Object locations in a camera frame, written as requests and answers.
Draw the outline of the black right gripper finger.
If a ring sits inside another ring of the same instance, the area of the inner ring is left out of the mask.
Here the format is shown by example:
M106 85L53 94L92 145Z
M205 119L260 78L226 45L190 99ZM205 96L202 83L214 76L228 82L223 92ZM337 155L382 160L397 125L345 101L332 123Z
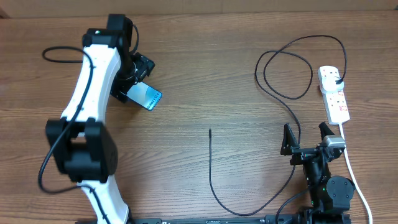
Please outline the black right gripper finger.
M321 139L324 140L326 136L334 135L334 132L328 127L326 122L322 122L319 124Z
M280 149L280 154L283 156L289 156L295 154L300 149L300 145L294 136L294 133L289 123L284 124L284 136Z

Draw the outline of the Samsung Galaxy smartphone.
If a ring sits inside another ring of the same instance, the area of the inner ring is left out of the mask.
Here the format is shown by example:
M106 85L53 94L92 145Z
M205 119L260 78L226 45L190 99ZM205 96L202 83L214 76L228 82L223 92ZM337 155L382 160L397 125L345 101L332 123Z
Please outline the Samsung Galaxy smartphone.
M129 89L127 97L146 110L152 111L160 101L162 93L144 82L139 82Z

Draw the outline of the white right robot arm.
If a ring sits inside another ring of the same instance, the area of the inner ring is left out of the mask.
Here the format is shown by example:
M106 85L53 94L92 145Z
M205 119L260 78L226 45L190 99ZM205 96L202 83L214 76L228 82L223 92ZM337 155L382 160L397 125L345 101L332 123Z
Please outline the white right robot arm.
M345 151L345 140L335 135L322 122L319 124L322 141L313 148L301 148L289 124L284 125L284 138L280 153L290 156L292 166L302 166L307 189L288 199L275 215L276 223L350 223L350 201L356 186L352 180L332 176L328 163L340 158ZM283 208L301 195L309 193L310 207L302 207L295 214L281 215Z

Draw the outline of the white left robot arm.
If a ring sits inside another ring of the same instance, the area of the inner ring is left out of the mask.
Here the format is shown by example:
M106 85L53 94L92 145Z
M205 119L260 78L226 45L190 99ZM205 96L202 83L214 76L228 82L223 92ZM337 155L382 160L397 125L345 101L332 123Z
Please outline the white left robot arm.
M37 181L47 194L81 189L96 213L96 223L134 223L122 199L115 173L118 150L105 126L109 97L122 103L128 91L149 76L155 63L137 52L136 25L124 14L110 14L106 28L90 28L82 37L81 71L68 106L60 119L50 119L45 133L50 145ZM65 189L44 187L43 174L50 158L61 174L74 183Z

